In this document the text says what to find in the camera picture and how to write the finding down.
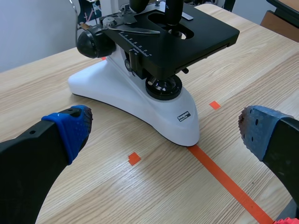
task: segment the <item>orange tape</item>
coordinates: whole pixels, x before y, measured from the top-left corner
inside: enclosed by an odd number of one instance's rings
[[[220,108],[220,105],[216,101],[211,102],[209,105],[211,107],[213,107],[214,110],[217,110]]]
[[[187,148],[202,165],[260,224],[273,224],[268,216],[204,151],[197,145]]]
[[[140,160],[141,158],[139,157],[139,155],[137,155],[137,153],[132,153],[131,155],[129,155],[129,163],[132,166],[138,163]]]

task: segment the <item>white microscope base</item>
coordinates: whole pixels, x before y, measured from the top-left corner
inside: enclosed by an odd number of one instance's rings
[[[193,146],[199,140],[196,105],[184,87],[173,100],[154,99],[146,92],[145,80],[122,74],[109,59],[72,75],[68,82],[73,94],[122,109],[175,144]]]

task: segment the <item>microscope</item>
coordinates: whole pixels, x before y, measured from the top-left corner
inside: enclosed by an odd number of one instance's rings
[[[184,0],[100,4],[98,25],[80,35],[77,49],[107,59],[72,75],[72,93],[126,111],[175,144],[195,145],[197,108],[176,74],[235,44],[239,31]]]

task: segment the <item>brand label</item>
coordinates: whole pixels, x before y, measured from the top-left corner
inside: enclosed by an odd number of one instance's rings
[[[178,116],[178,120],[180,121],[180,122],[182,122],[183,120],[185,120],[186,118],[188,118],[188,117],[190,117],[191,116],[191,114],[188,112],[188,111],[186,111],[185,113],[183,113],[182,115],[179,115]]]

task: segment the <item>white wall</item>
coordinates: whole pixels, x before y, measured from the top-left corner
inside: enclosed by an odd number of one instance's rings
[[[266,12],[275,9],[266,0],[236,0],[233,13],[259,25]]]
[[[69,0],[0,0],[0,72],[75,47],[75,19]]]

